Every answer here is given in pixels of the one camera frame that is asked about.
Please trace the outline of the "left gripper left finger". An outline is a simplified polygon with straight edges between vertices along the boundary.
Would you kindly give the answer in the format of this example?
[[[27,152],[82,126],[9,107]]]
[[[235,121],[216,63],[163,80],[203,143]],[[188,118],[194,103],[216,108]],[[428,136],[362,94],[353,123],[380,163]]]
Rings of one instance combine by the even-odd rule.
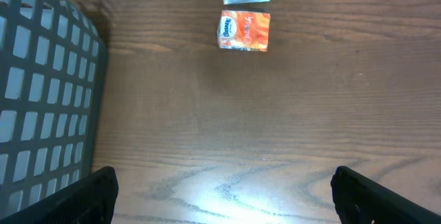
[[[106,166],[24,210],[4,224],[110,224],[119,193],[113,167]]]

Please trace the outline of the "orange small box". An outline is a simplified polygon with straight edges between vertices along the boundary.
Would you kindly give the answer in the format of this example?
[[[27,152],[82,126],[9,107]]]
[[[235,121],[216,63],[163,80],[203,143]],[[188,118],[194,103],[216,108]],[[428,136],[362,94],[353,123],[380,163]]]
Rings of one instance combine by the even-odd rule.
[[[217,29],[223,49],[266,52],[271,16],[266,12],[223,10]]]

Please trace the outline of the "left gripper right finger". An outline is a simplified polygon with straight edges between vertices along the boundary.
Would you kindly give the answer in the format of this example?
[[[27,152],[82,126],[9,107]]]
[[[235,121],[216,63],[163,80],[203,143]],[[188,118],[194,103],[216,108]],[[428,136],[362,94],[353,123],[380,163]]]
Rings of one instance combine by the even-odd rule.
[[[440,215],[346,166],[337,168],[331,189],[342,224],[440,224]]]

